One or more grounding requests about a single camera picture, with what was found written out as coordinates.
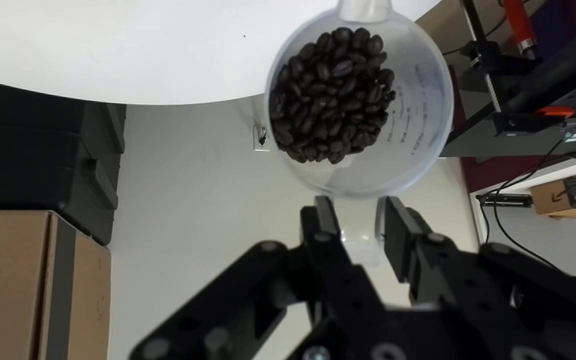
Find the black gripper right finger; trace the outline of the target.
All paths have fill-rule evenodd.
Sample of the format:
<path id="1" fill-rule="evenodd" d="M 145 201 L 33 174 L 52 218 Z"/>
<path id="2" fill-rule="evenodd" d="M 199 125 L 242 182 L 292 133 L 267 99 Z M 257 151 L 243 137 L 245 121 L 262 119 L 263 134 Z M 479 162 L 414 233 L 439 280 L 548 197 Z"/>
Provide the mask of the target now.
<path id="1" fill-rule="evenodd" d="M 378 222 L 386 258 L 400 285 L 408 286 L 414 307 L 436 304 L 472 309 L 476 293 L 465 286 L 472 257 L 433 233 L 426 221 L 400 199 L 378 201 Z"/>

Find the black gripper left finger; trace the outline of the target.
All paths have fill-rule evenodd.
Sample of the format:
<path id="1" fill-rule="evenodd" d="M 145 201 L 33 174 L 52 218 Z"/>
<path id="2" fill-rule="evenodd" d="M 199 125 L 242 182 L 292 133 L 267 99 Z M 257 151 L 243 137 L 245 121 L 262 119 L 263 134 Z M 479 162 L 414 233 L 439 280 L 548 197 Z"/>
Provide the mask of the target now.
<path id="1" fill-rule="evenodd" d="M 383 307 L 362 266 L 355 266 L 328 197 L 300 210 L 301 246 L 312 269 L 317 300 L 333 320 L 380 320 Z"/>

